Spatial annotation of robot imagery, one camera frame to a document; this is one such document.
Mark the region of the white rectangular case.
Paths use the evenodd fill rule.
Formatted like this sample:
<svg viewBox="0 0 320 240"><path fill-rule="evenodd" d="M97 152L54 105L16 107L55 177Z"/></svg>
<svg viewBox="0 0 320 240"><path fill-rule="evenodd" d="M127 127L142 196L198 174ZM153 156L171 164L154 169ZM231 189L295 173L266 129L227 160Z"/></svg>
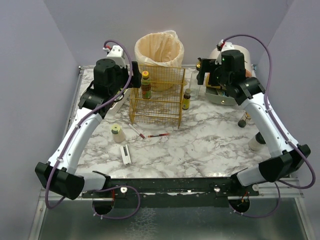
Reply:
<svg viewBox="0 0 320 240"><path fill-rule="evenodd" d="M120 147L120 152L121 152L121 157L122 157L122 161L124 165L131 165L132 161L131 161L131 156L130 156L130 152L129 152L129 147L128 145L122 145Z"/></svg>

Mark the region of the white red marker pen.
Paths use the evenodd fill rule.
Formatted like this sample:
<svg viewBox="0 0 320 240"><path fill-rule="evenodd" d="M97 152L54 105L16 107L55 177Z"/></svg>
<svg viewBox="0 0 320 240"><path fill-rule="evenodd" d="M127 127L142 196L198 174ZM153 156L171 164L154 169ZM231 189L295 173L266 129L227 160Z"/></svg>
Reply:
<svg viewBox="0 0 320 240"><path fill-rule="evenodd" d="M137 130L132 124L128 124L128 126L137 134L139 135L142 139L145 139L146 137L139 131Z"/></svg>

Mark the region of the red sauce bottle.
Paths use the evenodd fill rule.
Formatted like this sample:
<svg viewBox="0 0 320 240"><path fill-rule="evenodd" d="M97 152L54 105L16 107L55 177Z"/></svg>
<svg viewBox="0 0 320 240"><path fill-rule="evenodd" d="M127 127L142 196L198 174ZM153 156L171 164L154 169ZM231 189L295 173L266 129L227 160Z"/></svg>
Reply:
<svg viewBox="0 0 320 240"><path fill-rule="evenodd" d="M146 100L149 100L152 97L150 74L146 70L142 72L141 95L142 95L142 98Z"/></svg>

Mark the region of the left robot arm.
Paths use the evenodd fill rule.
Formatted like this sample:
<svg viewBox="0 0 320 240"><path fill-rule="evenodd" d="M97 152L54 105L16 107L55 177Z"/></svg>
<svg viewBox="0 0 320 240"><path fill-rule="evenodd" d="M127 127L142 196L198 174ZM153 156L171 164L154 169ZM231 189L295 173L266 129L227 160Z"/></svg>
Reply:
<svg viewBox="0 0 320 240"><path fill-rule="evenodd" d="M35 173L45 188L70 200L80 193L102 190L109 177L98 171L76 175L85 146L124 89L139 88L141 73L136 61L121 67L114 60L96 62L93 81L81 95L73 123L61 144L46 163L39 162Z"/></svg>

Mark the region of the white plastic basket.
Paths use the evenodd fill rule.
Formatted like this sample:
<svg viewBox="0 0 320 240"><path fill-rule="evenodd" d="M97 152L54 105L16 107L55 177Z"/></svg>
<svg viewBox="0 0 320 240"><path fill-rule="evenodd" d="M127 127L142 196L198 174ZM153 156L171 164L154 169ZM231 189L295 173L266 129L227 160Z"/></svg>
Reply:
<svg viewBox="0 0 320 240"><path fill-rule="evenodd" d="M120 108L126 102L126 100L129 98L130 95L131 95L131 89L130 88L126 89L122 95L120 95L115 99L112 107L108 111L108 114L114 116L120 110Z"/></svg>

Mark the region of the round drawer organizer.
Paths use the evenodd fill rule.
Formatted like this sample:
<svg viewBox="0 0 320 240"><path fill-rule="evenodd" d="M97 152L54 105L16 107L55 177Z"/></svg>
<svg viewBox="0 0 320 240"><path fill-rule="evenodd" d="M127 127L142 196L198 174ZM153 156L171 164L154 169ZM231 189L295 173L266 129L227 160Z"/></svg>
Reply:
<svg viewBox="0 0 320 240"><path fill-rule="evenodd" d="M244 64L246 69L246 75L248 77L252 76L252 64L251 64L251 55L250 52L243 46L233 44L235 50L239 50L244 55ZM208 100L214 104L217 105L224 105L224 106L234 106L237 105L236 101L227 95L226 90L218 85L218 86L210 86L208 85L209 80L209 74L206 73L205 77L205 96L208 98Z"/></svg>

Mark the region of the gold spice jar black cap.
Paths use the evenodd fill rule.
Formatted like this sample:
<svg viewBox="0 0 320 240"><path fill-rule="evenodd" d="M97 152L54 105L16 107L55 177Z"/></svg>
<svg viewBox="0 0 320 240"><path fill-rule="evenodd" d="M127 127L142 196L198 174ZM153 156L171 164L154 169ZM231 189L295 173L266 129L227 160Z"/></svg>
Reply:
<svg viewBox="0 0 320 240"><path fill-rule="evenodd" d="M251 119L251 116L247 112L245 112L237 124L240 128L244 128L250 122Z"/></svg>

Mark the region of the white bottle black lid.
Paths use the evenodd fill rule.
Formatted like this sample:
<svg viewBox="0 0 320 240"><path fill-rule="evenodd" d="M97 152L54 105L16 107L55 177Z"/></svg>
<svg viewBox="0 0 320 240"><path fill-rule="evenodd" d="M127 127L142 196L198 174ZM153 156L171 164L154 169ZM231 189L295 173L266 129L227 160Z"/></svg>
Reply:
<svg viewBox="0 0 320 240"><path fill-rule="evenodd" d="M266 145L266 142L261 135L260 132L258 132L249 142L248 146L252 151L260 151L264 146Z"/></svg>

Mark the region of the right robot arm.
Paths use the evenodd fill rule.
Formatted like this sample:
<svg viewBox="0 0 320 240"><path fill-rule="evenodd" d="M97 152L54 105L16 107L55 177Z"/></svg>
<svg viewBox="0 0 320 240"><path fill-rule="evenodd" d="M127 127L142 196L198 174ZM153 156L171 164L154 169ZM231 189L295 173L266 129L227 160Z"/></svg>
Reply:
<svg viewBox="0 0 320 240"><path fill-rule="evenodd" d="M210 85L225 87L227 94L251 116L269 150L269 159L234 174L235 181L241 186L272 183L297 171L311 150L308 145L299 144L272 113L260 81L246 75L244 54L231 49L222 51L217 59L198 61L197 83L202 84L205 74L209 74Z"/></svg>

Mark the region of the clear glass oil bottle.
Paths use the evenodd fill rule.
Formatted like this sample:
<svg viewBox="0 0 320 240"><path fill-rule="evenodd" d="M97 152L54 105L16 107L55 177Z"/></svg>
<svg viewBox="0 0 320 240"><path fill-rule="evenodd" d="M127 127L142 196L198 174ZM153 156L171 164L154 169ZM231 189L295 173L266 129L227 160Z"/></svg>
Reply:
<svg viewBox="0 0 320 240"><path fill-rule="evenodd" d="M190 89L190 100L195 101L198 99L199 92L201 89L201 85L198 85L198 73L200 70L200 63L195 65L195 69L191 72L190 81L189 81L189 89Z"/></svg>

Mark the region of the red filled tube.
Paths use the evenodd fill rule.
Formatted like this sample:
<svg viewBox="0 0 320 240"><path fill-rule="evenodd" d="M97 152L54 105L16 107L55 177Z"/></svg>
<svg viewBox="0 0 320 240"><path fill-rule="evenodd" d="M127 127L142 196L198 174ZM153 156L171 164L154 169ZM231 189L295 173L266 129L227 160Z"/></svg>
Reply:
<svg viewBox="0 0 320 240"><path fill-rule="evenodd" d="M160 134L152 134L152 135L148 135L148 138L156 138L156 137L164 137L164 136L169 136L170 133L160 133Z"/></svg>

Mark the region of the bin with plastic bag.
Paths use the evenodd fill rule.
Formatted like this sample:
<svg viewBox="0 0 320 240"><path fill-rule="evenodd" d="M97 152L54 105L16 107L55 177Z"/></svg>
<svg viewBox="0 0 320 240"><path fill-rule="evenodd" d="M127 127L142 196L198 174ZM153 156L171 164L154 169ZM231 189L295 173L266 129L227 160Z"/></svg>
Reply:
<svg viewBox="0 0 320 240"><path fill-rule="evenodd" d="M175 83L184 82L184 53L184 45L174 30L149 33L138 39L134 46L138 64L151 66L148 72L154 92L167 91Z"/></svg>

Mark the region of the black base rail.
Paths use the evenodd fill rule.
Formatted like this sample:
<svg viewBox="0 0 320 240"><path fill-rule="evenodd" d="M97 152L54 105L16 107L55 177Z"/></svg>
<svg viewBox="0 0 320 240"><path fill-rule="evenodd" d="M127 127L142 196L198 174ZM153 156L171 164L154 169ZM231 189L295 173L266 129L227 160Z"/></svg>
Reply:
<svg viewBox="0 0 320 240"><path fill-rule="evenodd" d="M256 197L251 185L241 186L233 177L107 178L104 192L87 191L83 198L104 204L114 197L116 207L178 208L228 207L229 200Z"/></svg>

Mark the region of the small yellow label bottle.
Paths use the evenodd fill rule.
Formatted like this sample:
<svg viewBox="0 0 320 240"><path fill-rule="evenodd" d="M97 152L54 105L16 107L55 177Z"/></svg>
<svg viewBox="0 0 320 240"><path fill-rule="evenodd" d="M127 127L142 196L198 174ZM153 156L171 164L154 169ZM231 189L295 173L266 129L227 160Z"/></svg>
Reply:
<svg viewBox="0 0 320 240"><path fill-rule="evenodd" d="M183 95L183 101L182 101L182 109L188 110L190 107L190 99L191 99L191 89L187 88Z"/></svg>

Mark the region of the clear shaker green lid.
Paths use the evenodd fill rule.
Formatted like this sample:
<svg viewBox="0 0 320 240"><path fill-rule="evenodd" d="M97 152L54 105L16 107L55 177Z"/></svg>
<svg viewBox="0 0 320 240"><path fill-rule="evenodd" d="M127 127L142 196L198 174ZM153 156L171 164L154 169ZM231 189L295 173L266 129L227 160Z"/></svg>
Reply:
<svg viewBox="0 0 320 240"><path fill-rule="evenodd" d="M126 139L126 136L122 127L117 123L112 125L111 133L112 133L113 140L118 144L122 143Z"/></svg>

